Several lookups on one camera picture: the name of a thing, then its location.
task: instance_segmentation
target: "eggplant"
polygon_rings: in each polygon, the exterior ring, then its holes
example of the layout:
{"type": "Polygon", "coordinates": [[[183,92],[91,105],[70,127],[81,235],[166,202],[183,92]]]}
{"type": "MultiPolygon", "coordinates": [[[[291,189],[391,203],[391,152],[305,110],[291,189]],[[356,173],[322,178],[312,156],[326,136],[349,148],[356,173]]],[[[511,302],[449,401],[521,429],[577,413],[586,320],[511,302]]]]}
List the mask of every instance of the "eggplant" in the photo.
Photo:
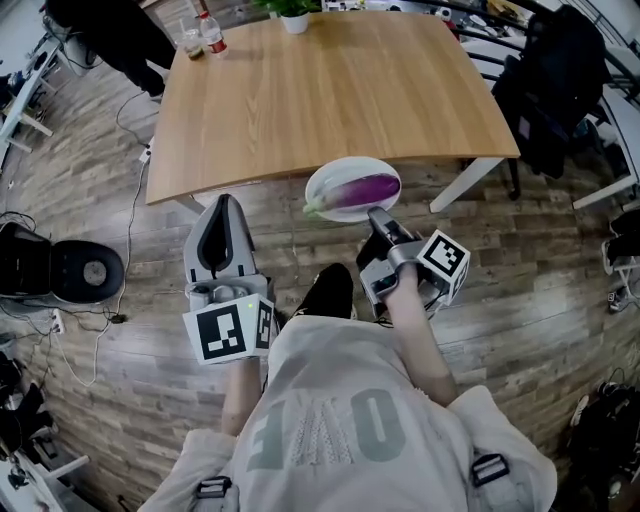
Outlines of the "eggplant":
{"type": "Polygon", "coordinates": [[[364,206],[389,199],[400,190],[400,180],[390,174],[371,174],[321,192],[303,211],[326,212],[336,208],[364,206]]]}

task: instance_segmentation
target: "hand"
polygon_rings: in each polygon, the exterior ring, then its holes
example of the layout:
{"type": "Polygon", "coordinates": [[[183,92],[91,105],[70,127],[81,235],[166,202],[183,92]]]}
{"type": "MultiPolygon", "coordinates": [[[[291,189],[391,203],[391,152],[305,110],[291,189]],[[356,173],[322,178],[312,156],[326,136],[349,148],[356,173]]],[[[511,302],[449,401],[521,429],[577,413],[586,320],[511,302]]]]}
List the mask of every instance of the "hand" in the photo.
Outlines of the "hand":
{"type": "Polygon", "coordinates": [[[418,270],[416,269],[415,264],[405,263],[400,267],[398,284],[383,300],[387,305],[387,308],[391,309],[399,303],[406,300],[413,300],[415,298],[420,300],[420,296],[418,294],[418,270]]]}

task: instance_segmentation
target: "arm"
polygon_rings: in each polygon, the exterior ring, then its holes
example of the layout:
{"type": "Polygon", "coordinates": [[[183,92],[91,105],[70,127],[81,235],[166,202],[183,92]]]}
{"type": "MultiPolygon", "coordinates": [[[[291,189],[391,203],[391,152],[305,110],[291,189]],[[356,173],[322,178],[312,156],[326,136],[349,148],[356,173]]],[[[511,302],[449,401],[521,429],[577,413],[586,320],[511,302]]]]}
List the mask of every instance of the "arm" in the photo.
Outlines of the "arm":
{"type": "Polygon", "coordinates": [[[447,407],[458,396],[451,370],[442,357],[418,294],[418,277],[413,265],[400,270],[400,282],[385,299],[400,357],[414,386],[431,400],[447,407]]]}
{"type": "Polygon", "coordinates": [[[239,436],[262,394],[260,359],[250,357],[230,363],[227,395],[222,407],[222,432],[239,436]]]}
{"type": "Polygon", "coordinates": [[[189,432],[173,469],[138,512],[194,510],[198,485],[220,474],[235,444],[235,438],[213,430],[189,432]]]}

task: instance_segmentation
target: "black backpack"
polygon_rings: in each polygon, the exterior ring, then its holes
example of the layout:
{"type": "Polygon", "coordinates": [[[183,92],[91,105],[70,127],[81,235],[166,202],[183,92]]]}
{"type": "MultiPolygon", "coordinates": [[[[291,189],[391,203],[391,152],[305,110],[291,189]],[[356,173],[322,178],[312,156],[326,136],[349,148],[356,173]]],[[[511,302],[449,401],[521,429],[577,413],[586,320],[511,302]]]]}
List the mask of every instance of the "black backpack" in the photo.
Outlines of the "black backpack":
{"type": "Polygon", "coordinates": [[[520,60],[507,57],[493,95],[534,171],[562,176],[571,136],[610,79],[605,55],[598,29],[565,5],[534,15],[520,60]]]}
{"type": "Polygon", "coordinates": [[[604,383],[595,400],[582,412],[571,431],[568,454],[570,481],[585,484],[598,511],[608,510],[611,478],[625,475],[629,481],[638,468],[640,392],[633,386],[604,383]]]}

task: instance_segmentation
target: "potted plant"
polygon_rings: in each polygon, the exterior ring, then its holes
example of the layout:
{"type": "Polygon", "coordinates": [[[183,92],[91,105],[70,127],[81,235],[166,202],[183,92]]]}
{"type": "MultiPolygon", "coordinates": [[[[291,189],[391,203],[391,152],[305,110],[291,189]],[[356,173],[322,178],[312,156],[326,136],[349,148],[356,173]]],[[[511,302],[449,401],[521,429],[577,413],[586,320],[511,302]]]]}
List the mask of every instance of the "potted plant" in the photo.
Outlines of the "potted plant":
{"type": "Polygon", "coordinates": [[[254,2],[280,16],[289,34],[302,34],[306,31],[309,26],[309,13],[318,10],[313,0],[254,0],[254,2]]]}

